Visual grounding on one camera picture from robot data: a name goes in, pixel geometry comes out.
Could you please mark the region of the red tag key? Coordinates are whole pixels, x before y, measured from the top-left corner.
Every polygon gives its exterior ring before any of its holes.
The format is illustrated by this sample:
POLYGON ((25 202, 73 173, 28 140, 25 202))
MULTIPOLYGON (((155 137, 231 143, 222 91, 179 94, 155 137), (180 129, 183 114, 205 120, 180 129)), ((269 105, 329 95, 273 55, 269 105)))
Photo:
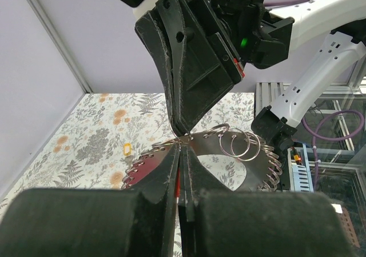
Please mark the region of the red tag key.
POLYGON ((180 169, 179 168, 178 168, 177 175, 176 175, 175 199, 176 199, 176 204, 179 204, 179 201, 180 201, 180 169))

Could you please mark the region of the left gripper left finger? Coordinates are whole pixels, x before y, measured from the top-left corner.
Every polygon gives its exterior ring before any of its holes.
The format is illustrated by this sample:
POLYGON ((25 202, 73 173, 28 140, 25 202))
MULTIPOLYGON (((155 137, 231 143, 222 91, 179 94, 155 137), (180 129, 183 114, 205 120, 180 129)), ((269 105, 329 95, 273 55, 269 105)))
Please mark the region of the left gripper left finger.
POLYGON ((179 150, 129 189, 32 188, 1 221, 2 256, 172 256, 179 150))

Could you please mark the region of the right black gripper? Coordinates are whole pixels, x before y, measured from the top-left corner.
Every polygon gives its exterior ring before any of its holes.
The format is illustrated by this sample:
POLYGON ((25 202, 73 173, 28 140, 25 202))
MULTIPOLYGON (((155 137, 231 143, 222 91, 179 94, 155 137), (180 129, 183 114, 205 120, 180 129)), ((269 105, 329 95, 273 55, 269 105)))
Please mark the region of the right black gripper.
POLYGON ((159 0, 156 9, 135 32, 158 70, 174 134, 190 132, 239 83, 236 65, 262 70, 288 58, 295 20, 273 16, 264 0, 159 0))

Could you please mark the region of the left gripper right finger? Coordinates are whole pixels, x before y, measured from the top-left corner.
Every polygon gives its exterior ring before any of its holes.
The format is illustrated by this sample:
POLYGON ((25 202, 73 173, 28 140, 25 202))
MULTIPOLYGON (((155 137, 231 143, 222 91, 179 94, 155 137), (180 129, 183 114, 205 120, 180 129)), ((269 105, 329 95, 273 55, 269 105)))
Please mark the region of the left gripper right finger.
POLYGON ((244 164, 232 191, 190 147, 180 152, 183 256, 355 256, 330 200, 310 192, 278 192, 281 165, 270 152, 244 164))

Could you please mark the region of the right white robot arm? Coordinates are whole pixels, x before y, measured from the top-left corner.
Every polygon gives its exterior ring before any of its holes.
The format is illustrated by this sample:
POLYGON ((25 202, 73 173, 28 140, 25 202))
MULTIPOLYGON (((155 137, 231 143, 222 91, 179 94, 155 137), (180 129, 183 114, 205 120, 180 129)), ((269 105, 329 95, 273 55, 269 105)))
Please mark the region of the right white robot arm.
POLYGON ((176 135, 244 78, 251 64, 267 69, 326 33, 299 79, 263 108, 252 130, 278 152, 288 146, 310 105, 350 65, 365 56, 365 0, 306 0, 267 9, 264 0, 132 0, 135 30, 152 56, 176 135))

